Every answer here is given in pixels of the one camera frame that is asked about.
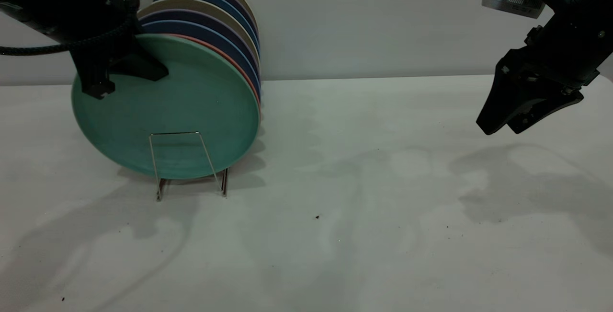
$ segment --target stack of plates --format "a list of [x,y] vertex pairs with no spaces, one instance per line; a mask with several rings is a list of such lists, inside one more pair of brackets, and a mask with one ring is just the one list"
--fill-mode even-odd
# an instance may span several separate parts
[[[258,26],[245,0],[155,0],[138,12],[140,44],[169,69],[152,82],[111,76],[103,100],[72,91],[77,122],[118,164],[154,175],[149,135],[199,131],[215,171],[236,163],[260,123]],[[158,174],[191,179],[213,172],[197,135],[153,137]]]

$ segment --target wire plate stand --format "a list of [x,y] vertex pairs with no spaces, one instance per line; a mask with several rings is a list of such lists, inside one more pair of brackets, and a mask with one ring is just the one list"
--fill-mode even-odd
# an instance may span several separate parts
[[191,132],[168,132],[168,133],[151,133],[149,135],[149,147],[151,148],[151,159],[153,161],[153,171],[155,172],[155,181],[158,186],[158,198],[157,201],[162,201],[162,191],[164,190],[164,186],[170,183],[170,179],[159,178],[158,174],[158,166],[155,160],[155,150],[153,150],[153,138],[154,137],[164,137],[164,136],[176,136],[176,135],[198,135],[200,138],[200,142],[202,143],[202,148],[206,154],[206,159],[208,160],[208,164],[211,166],[211,172],[213,172],[213,177],[215,177],[215,184],[217,188],[219,188],[219,192],[221,196],[227,196],[227,187],[228,187],[228,168],[226,168],[221,176],[221,180],[217,177],[217,173],[215,168],[213,167],[213,161],[211,161],[211,156],[208,154],[208,149],[206,148],[206,144],[204,144],[204,138],[202,138],[202,134],[199,131],[191,131]]

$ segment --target white table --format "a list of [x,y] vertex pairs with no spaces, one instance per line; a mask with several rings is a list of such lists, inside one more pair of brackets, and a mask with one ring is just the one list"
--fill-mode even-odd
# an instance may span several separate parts
[[491,82],[267,82],[228,198],[162,203],[68,86],[0,87],[0,311],[610,312],[613,84],[487,137]]

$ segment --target black cable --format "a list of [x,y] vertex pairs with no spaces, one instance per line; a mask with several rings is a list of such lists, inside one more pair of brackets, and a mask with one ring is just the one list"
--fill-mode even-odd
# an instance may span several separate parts
[[43,55],[43,54],[54,54],[59,52],[65,52],[69,50],[74,50],[78,48],[84,48],[87,46],[95,45],[106,41],[108,39],[112,39],[119,35],[122,35],[126,30],[128,30],[132,26],[132,17],[128,16],[125,21],[104,34],[90,37],[89,39],[83,39],[79,41],[75,41],[73,43],[67,44],[59,44],[52,46],[42,46],[42,47],[4,47],[0,46],[0,55],[16,55],[16,56],[28,56],[28,55]]

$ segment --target green plate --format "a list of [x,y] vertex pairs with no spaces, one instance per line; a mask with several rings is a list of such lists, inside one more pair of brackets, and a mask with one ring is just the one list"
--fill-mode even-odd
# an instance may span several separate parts
[[[258,133],[258,102],[245,78],[210,49],[179,37],[138,35],[170,71],[153,82],[111,75],[116,91],[103,100],[81,93],[77,76],[72,109],[90,142],[112,161],[154,175],[149,135],[199,131],[217,172],[245,155]],[[160,177],[213,174],[198,135],[153,137]]]

